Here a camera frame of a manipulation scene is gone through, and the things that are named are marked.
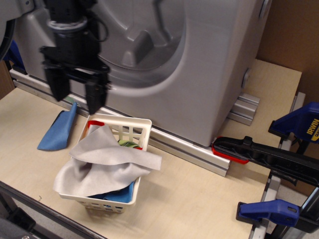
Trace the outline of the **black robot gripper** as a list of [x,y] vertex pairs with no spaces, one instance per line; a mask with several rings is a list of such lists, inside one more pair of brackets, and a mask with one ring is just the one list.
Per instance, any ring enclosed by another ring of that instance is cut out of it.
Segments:
[[42,46],[43,68],[47,82],[57,101],[70,94],[70,80],[85,84],[86,102],[90,115],[103,107],[107,100],[109,67],[99,58],[101,51],[99,27],[78,31],[54,32],[55,46]]

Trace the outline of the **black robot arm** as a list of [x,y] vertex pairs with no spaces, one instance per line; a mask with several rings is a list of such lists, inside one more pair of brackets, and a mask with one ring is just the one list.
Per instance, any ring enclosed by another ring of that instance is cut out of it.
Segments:
[[95,0],[46,0],[47,22],[55,46],[43,46],[43,68],[53,97],[60,101],[70,94],[70,81],[85,86],[89,114],[93,115],[107,99],[110,68],[99,59],[99,25],[102,20],[92,12]]

